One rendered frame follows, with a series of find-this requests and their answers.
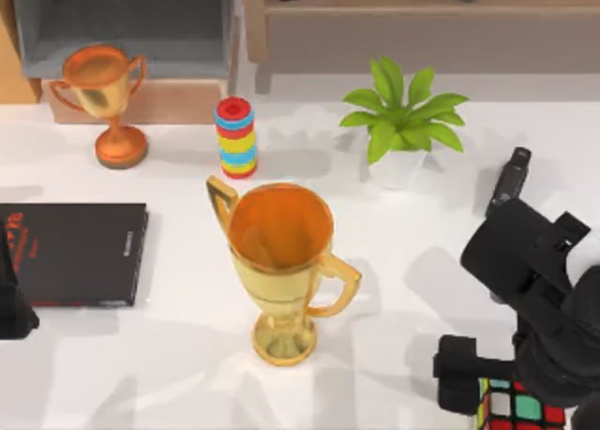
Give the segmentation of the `green plant in white pot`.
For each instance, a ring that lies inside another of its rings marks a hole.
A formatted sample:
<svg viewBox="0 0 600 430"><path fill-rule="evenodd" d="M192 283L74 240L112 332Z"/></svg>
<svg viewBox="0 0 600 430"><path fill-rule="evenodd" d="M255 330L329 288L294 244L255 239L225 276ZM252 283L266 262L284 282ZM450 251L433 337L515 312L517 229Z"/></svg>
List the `green plant in white pot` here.
<svg viewBox="0 0 600 430"><path fill-rule="evenodd" d="M400 65L383 56L370 62L373 86L343 98L357 109L341 118L342 127L367 129L367 176L386 189L405 189L435 143L463 151L455 129L464 126L457 107L469 99L460 93L432 93L435 69L425 67L405 78Z"/></svg>

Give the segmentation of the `multicoloured puzzle cube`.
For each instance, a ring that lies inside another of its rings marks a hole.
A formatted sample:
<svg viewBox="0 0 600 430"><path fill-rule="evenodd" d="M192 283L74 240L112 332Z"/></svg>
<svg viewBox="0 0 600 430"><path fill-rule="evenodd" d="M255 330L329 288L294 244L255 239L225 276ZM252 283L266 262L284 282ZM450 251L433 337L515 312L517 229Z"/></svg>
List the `multicoloured puzzle cube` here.
<svg viewBox="0 0 600 430"><path fill-rule="evenodd" d="M563 408L546 405L517 381L480 378L472 430L564 430Z"/></svg>

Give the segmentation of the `wooden open shelf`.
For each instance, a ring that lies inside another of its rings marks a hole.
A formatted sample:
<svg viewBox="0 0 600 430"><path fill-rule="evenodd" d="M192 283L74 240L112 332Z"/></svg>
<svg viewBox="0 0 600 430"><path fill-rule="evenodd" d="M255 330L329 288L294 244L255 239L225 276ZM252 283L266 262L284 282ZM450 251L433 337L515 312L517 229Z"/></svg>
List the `wooden open shelf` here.
<svg viewBox="0 0 600 430"><path fill-rule="evenodd" d="M477 98L600 96L600 0L242 0L257 85L356 84L387 55Z"/></svg>

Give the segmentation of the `stack of coloured rings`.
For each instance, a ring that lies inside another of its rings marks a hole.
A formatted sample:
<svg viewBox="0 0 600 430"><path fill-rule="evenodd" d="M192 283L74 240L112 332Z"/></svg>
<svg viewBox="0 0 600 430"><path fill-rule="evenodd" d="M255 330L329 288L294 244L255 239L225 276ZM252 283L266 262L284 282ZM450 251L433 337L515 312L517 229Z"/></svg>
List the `stack of coloured rings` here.
<svg viewBox="0 0 600 430"><path fill-rule="evenodd" d="M249 177L257 168L254 110L239 96L221 99L214 111L220 167L233 179Z"/></svg>

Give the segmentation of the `bronze trophy with dark base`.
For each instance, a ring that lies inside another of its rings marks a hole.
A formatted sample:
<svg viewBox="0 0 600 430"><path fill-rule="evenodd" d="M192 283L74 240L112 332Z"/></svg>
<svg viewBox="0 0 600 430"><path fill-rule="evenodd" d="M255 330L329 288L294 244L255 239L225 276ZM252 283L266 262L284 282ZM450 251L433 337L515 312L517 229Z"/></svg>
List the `bronze trophy with dark base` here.
<svg viewBox="0 0 600 430"><path fill-rule="evenodd" d="M52 95L60 103L108 123L108 129L95 143L97 161L108 169L132 168L147 154L145 134L120 122L145 75L144 56L129 58L118 47L96 44L71 54L62 65L63 78L49 83Z"/></svg>

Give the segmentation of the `black book with red print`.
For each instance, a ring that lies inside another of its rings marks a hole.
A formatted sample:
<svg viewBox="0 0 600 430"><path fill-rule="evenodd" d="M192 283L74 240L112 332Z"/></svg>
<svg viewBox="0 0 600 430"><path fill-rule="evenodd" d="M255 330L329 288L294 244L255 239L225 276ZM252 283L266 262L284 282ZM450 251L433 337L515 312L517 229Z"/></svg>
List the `black book with red print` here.
<svg viewBox="0 0 600 430"><path fill-rule="evenodd" d="M0 203L21 289L35 307L135 304L144 203Z"/></svg>

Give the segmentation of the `wooden cupboard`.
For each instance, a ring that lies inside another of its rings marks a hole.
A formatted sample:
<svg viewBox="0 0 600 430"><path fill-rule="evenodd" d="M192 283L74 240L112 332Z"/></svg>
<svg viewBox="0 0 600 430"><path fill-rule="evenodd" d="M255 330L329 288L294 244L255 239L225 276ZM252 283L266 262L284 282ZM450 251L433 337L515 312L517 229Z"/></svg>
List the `wooden cupboard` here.
<svg viewBox="0 0 600 430"><path fill-rule="evenodd" d="M23 74L13 0L0 0L0 105L37 104L41 94L40 79Z"/></svg>

